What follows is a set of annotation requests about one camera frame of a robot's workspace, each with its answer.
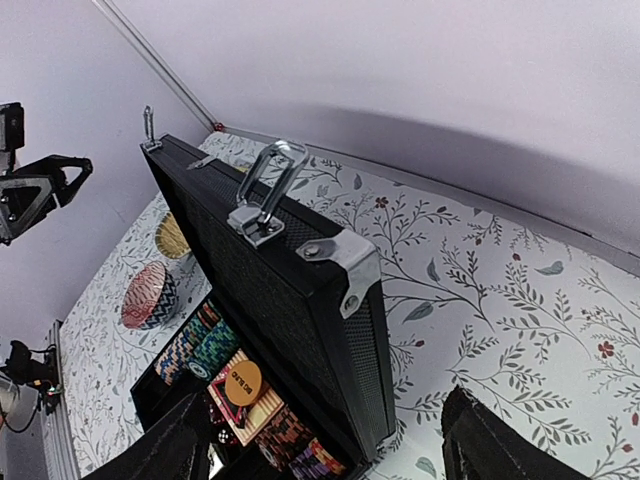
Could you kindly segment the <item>orange round button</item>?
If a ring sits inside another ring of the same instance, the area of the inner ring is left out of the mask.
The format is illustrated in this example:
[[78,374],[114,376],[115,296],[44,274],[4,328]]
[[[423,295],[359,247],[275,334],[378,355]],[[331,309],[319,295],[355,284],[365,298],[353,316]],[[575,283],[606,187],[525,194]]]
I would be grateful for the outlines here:
[[262,373],[258,365],[245,360],[229,370],[225,380],[225,393],[232,404],[247,407],[260,397],[262,383]]

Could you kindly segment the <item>black triangular all-in button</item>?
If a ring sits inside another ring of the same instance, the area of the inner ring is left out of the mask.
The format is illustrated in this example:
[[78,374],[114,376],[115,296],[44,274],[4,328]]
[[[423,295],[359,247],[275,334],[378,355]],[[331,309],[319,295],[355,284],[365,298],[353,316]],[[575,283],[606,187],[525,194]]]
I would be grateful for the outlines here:
[[248,419],[249,409],[246,406],[234,404],[226,393],[226,380],[214,380],[211,384],[213,397],[220,403],[218,408],[223,416],[231,421],[236,427],[243,429]]

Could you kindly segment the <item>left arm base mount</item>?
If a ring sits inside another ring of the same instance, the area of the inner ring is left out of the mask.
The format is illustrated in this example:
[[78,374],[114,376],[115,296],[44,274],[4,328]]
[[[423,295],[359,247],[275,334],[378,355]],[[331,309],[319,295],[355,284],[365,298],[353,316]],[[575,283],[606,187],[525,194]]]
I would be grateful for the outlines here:
[[57,347],[34,350],[19,340],[10,342],[8,359],[1,372],[18,386],[27,386],[38,392],[46,415],[51,415],[60,403],[62,380],[58,368]]

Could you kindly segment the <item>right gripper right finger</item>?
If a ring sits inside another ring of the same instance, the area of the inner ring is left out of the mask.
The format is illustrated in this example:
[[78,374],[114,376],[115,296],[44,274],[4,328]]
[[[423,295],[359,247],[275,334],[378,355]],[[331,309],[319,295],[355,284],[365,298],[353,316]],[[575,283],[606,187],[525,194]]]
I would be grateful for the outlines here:
[[530,444],[467,389],[457,386],[441,413],[448,479],[579,480],[584,474]]

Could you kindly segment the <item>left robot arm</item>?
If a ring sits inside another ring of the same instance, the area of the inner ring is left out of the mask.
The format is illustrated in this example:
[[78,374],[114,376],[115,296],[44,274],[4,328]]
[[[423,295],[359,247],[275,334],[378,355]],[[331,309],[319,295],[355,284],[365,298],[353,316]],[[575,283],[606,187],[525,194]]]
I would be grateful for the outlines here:
[[50,155],[19,167],[25,146],[24,108],[1,106],[1,243],[9,246],[48,213],[63,208],[93,173],[88,158]]

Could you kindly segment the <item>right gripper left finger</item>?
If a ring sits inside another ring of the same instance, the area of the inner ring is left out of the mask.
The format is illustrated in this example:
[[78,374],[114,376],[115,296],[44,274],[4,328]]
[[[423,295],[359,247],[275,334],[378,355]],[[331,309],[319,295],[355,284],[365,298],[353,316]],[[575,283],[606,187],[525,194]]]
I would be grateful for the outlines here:
[[127,450],[85,479],[177,479],[209,434],[203,394],[188,395]]

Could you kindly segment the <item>black poker set case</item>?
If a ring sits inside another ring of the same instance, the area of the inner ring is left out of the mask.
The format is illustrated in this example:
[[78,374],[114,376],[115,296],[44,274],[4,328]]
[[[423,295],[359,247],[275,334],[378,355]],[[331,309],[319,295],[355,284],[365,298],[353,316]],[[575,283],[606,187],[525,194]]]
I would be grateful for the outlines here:
[[285,404],[360,477],[395,429],[376,246],[291,199],[307,148],[278,140],[247,172],[143,113],[141,150],[214,304]]

